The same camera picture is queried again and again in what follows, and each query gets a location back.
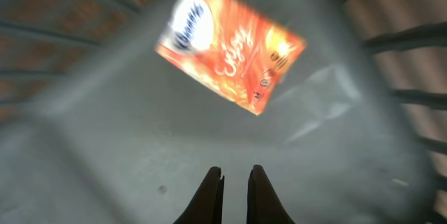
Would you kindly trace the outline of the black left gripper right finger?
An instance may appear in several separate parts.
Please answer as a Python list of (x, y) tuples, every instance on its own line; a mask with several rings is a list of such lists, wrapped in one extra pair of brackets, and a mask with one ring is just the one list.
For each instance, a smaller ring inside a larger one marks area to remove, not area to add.
[(247, 224), (295, 224), (261, 165), (254, 165), (249, 175)]

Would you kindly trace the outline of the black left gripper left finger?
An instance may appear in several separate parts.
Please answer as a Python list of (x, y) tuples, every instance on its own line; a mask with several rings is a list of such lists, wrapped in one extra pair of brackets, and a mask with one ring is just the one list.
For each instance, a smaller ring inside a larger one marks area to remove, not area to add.
[(221, 168), (211, 167), (174, 224), (221, 224), (224, 182)]

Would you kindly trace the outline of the black mesh basket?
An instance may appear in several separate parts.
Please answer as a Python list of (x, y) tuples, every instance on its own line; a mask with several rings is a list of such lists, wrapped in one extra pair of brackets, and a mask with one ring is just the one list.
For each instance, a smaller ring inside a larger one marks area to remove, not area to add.
[(172, 223), (206, 172), (243, 223), (263, 166), (297, 223), (440, 223), (446, 182), (333, 0), (247, 0), (309, 47), (253, 115), (163, 60), (159, 0), (1, 136), (2, 223)]

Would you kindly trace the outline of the orange tissue packet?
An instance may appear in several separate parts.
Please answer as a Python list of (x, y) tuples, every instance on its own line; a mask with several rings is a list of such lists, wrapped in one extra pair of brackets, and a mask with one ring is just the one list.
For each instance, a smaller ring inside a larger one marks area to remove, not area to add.
[(156, 51), (255, 115), (306, 42), (240, 0), (177, 0)]

